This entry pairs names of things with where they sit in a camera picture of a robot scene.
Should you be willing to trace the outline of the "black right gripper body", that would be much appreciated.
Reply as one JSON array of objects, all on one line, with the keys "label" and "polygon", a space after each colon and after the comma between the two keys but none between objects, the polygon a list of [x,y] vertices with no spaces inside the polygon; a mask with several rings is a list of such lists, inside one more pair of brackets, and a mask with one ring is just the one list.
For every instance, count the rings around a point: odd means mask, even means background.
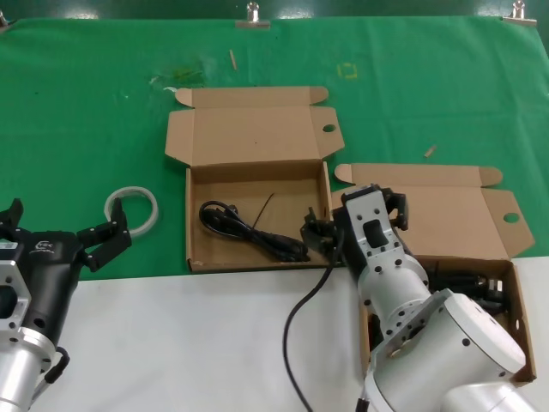
[{"label": "black right gripper body", "polygon": [[356,239],[349,214],[346,209],[335,209],[333,217],[337,230],[343,232],[343,261],[352,276],[360,276],[365,269],[365,256]]}]

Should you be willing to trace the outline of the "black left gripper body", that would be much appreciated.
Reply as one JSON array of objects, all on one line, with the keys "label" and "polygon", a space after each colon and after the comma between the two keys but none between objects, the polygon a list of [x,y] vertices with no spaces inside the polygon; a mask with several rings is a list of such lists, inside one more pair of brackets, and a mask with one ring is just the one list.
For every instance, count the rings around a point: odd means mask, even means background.
[{"label": "black left gripper body", "polygon": [[16,230],[9,236],[18,244],[13,255],[31,301],[22,326],[57,344],[79,281],[83,246],[75,233]]}]

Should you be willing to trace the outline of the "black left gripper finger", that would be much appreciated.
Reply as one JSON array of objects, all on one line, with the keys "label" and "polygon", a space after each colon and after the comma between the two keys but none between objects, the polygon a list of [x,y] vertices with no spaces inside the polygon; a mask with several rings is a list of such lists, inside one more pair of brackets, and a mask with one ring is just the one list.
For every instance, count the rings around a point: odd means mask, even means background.
[{"label": "black left gripper finger", "polygon": [[98,271],[132,245],[127,217],[120,199],[113,202],[111,218],[106,223],[76,234],[82,245],[82,262],[91,272]]},{"label": "black left gripper finger", "polygon": [[16,230],[24,213],[24,207],[20,198],[15,198],[8,209],[1,212],[0,235],[1,239],[16,241]]}]

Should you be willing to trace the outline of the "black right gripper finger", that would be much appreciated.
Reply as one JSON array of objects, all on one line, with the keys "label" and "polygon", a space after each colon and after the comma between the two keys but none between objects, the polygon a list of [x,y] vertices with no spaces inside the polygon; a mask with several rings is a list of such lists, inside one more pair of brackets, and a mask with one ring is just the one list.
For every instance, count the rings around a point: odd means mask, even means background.
[{"label": "black right gripper finger", "polygon": [[390,188],[382,188],[383,200],[388,215],[396,211],[395,217],[389,218],[392,227],[408,230],[408,205],[405,194],[393,192]]},{"label": "black right gripper finger", "polygon": [[318,219],[312,207],[309,207],[300,234],[308,249],[326,258],[334,256],[338,240],[335,224],[329,220]]}]

